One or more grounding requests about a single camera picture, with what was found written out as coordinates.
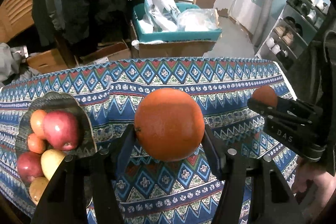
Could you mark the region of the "person right hand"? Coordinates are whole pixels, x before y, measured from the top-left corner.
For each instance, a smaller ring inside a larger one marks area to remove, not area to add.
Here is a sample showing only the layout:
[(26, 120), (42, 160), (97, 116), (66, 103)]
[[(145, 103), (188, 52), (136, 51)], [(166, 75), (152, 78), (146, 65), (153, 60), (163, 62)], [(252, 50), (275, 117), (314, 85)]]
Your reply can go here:
[(329, 174), (325, 167), (318, 165), (316, 162), (309, 162), (298, 157), (295, 179), (291, 187), (292, 192), (305, 192), (308, 182), (316, 184), (315, 200), (321, 206), (325, 206), (335, 191), (335, 176)]

